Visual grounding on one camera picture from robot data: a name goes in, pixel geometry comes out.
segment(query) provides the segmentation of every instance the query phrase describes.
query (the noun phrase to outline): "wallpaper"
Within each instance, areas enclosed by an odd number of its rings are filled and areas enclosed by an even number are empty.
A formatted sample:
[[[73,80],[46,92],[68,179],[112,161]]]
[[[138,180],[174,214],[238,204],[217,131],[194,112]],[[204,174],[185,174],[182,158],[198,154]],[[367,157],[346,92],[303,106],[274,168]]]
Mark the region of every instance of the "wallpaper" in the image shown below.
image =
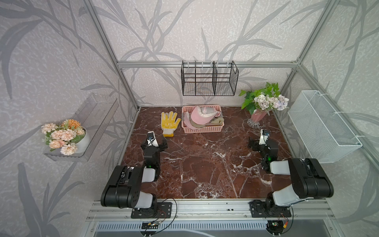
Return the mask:
[[[81,1],[3,0],[0,21],[0,236],[78,236],[136,110]],[[43,155],[41,125],[91,93],[119,108],[90,160]]]
[[[183,106],[195,104],[220,104],[239,106],[244,97],[238,96],[241,90],[264,88],[266,82],[279,83],[281,87],[290,68],[239,68],[239,77],[234,96],[183,96],[180,68],[130,68],[124,75],[137,103],[141,106]],[[230,73],[226,68],[219,73]]]
[[[341,0],[303,64],[376,147],[379,141],[375,102],[379,86],[378,17],[377,0]],[[296,96],[298,93],[294,91],[298,87],[310,89],[297,75],[286,94]],[[280,116],[292,138],[291,146],[297,155],[306,157],[307,150],[297,138],[288,116]],[[328,203],[345,236],[377,236],[379,174],[361,149],[322,166],[335,189]]]
[[[294,61],[326,0],[93,0],[118,61]],[[240,89],[283,84],[290,69],[240,68]],[[124,69],[139,105],[239,105],[183,97],[180,69]]]

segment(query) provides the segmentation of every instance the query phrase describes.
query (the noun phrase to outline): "pink basket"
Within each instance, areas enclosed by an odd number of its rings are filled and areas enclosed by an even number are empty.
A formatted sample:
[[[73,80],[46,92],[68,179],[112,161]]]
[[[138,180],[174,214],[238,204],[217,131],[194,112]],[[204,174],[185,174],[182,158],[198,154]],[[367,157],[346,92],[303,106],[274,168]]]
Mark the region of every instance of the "pink basket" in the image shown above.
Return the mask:
[[[199,105],[199,106],[200,107],[208,106],[208,107],[215,108],[217,111],[220,111],[221,115],[222,115],[221,106],[219,106],[219,105]],[[184,130],[184,133],[221,132],[222,127],[224,126],[224,122],[222,123],[221,126],[205,126],[205,127],[198,129],[198,130],[192,130],[192,129],[186,127],[186,125],[184,124],[184,112],[191,113],[194,108],[195,108],[195,105],[183,106],[183,108],[182,108],[182,128]]]

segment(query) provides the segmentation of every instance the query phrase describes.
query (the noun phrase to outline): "black wire basket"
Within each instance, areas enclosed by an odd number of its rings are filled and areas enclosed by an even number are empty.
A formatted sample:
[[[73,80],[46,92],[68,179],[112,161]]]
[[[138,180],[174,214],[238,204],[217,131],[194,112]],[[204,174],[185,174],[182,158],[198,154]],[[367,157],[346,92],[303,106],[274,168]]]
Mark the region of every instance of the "black wire basket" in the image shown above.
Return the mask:
[[[234,61],[218,63],[182,61],[182,90],[184,96],[233,96],[238,81],[238,68]]]

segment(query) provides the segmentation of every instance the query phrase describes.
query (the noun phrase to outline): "pink cap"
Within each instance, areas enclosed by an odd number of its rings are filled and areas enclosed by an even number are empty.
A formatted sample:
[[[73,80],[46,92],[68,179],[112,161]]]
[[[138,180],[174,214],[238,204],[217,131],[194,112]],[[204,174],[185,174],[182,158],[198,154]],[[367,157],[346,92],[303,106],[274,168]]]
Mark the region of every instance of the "pink cap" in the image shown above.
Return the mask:
[[[199,107],[195,106],[191,113],[191,120],[199,125],[204,125],[209,123],[214,117],[220,116],[220,111],[216,111],[212,107]]]

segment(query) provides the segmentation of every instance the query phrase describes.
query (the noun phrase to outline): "plastic basket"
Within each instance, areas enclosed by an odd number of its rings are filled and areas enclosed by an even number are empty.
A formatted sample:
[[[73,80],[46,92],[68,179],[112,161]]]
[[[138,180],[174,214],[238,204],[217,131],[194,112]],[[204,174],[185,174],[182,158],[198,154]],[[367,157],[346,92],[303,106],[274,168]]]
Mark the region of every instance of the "plastic basket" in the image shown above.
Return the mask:
[[[310,155],[320,163],[336,162],[362,146],[319,91],[301,91],[288,115]]]
[[[221,112],[221,116],[222,116],[221,106],[219,106],[219,105],[199,105],[199,107],[204,107],[204,106],[215,108],[217,111]],[[184,130],[184,133],[221,132],[222,127],[224,126],[224,122],[222,123],[221,126],[205,126],[205,127],[202,127],[201,129],[198,129],[198,130],[192,130],[192,129],[186,127],[186,125],[184,124],[184,112],[191,113],[195,107],[196,107],[195,105],[183,106],[182,107],[182,128]]]

